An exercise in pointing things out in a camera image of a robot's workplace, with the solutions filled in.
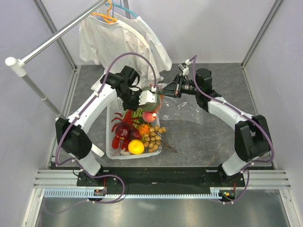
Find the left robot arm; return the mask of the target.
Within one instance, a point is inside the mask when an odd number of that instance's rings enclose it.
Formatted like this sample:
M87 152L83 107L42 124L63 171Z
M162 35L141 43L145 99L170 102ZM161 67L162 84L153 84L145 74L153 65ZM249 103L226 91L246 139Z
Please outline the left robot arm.
M103 183L104 175L99 171L101 164L93 155L93 145L87 133L102 111L117 97L121 98L127 107L138 106L139 92L133 91L131 87L139 80L139 74L129 66L124 66L120 73L110 72L100 79L93 94L77 111L67 119L60 117L56 120L57 166L65 163L59 162L59 151L63 149L88 173L87 180L93 186Z

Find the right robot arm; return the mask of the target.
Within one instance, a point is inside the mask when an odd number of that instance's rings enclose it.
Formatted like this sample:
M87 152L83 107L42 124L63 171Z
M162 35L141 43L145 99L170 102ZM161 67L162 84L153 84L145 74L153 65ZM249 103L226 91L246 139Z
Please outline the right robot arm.
M160 93L173 98L180 98L183 94L194 95L199 107L217 116L234 130L235 152L218 167L217 181L220 185L228 186L233 182L234 175L258 162L264 154L271 154L269 162L274 158L266 118L247 114L228 103L213 89L210 70L198 69L192 80L179 74Z

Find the clear orange-zipper zip bag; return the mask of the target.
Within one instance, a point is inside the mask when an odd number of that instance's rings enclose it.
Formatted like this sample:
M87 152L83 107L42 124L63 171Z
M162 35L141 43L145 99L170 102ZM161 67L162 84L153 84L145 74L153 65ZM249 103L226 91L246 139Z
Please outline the clear orange-zipper zip bag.
M156 111L157 119L190 121L203 124L202 109L197 105L195 97L182 95L173 98L161 95L160 106Z

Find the green netted melon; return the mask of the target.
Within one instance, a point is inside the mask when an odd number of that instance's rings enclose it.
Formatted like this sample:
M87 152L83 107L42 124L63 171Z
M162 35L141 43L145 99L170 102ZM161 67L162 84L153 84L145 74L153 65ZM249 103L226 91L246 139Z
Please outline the green netted melon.
M156 103L147 103L145 105L140 105L140 107L142 108L142 110L144 112L156 111L157 108L160 106L161 97L160 97L159 91L157 90L155 94L157 95L157 102Z

